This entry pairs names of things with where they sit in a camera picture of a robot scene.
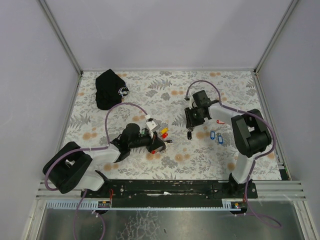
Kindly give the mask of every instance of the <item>white wall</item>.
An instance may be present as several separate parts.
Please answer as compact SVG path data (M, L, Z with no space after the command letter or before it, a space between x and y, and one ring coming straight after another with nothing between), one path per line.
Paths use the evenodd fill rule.
M254 68L291 0L47 0L87 69Z
M288 156L320 232L320 1L302 0L260 72Z
M0 7L0 239L20 239L77 74L35 0Z

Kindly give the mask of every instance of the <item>yellow object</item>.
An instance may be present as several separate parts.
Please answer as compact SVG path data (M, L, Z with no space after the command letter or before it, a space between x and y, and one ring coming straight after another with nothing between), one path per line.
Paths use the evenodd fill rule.
M164 128L164 129L162 129L162 130L161 130L161 134L162 134L162 135L165 134L166 132L168 132L168 130L169 130L169 129L168 129L167 127Z

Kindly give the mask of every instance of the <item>red key tag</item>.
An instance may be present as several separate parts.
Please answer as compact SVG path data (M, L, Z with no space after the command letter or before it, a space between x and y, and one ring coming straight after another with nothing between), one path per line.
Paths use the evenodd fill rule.
M165 132L165 133L162 135L162 138L165 139L166 137L168 137L168 133Z

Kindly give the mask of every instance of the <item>metal plate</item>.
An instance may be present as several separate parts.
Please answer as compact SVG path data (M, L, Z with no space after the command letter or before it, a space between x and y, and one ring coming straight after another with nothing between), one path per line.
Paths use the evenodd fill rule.
M290 202L252 202L261 214L283 224L274 229L252 216L234 217L227 211L108 211L102 215L108 240L303 240ZM38 240L73 240L74 210L47 209ZM75 223L78 240L98 240L102 223L91 211L81 210Z

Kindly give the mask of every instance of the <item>table surface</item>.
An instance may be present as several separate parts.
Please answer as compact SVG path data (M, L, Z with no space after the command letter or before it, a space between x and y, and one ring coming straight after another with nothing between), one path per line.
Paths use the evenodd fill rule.
M74 141L81 147L98 147L107 144L105 133L106 110L96 105L95 79L102 72L84 72L73 106L64 144ZM225 105L241 110L261 109L255 83L250 71L126 71L117 72L126 82L130 94L123 102L141 106L156 119L161 129L168 127L172 140L164 152L150 154L145 147L131 150L131 154L119 163L97 166L111 179L181 179L227 180L235 168L238 151L231 126L218 124L216 119L206 120L187 139L184 108L189 102L184 97L190 83L207 80L221 92ZM190 94L205 90L213 100L218 97L207 83L196 83ZM119 106L109 115L110 139L116 138L128 123L145 127L144 114L133 106ZM223 144L210 139L210 131L221 134ZM254 180L280 180L280 172L274 153L257 161Z

